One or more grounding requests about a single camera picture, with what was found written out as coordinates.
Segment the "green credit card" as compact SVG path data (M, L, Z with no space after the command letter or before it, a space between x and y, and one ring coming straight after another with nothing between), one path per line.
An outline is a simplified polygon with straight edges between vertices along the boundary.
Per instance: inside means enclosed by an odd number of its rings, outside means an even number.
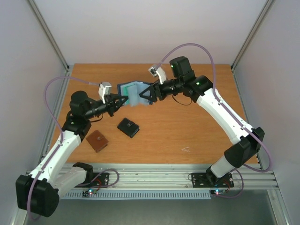
M128 95L128 86L122 87L122 95L129 97ZM128 105L130 103L129 99L125 102L125 105Z

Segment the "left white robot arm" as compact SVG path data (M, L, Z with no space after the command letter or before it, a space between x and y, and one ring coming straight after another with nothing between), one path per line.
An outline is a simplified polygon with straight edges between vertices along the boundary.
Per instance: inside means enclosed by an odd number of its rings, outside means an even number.
M96 101L84 91L73 93L58 140L30 174L20 175L16 180L18 208L49 217L71 189L92 185L96 177L89 164L78 162L64 175L59 176L59 172L89 132L90 120L104 113L113 116L127 100L128 96L106 94Z

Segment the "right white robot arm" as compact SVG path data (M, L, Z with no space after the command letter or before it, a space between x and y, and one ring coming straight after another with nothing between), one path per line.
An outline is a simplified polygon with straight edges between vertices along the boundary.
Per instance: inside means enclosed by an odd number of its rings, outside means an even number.
M168 95L182 93L202 107L218 123L228 136L232 146L206 170L206 180L211 186L219 185L224 176L240 168L258 153L264 131L245 122L220 96L206 76L196 76L187 57L170 61L174 78L168 80L165 71L153 65L148 69L158 80L143 90L141 98L152 102L164 100Z

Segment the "dark blue card holder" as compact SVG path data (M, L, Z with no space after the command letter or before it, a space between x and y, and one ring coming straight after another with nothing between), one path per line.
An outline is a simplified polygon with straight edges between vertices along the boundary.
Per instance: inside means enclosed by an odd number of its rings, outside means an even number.
M141 105L150 105L150 103L146 99L142 99L139 97L140 92L142 92L144 89L149 87L151 83L148 82L142 82L142 81L132 81L132 82L126 82L121 83L117 85L118 94L122 95L122 87L128 86L128 99L131 107L137 106L139 104Z

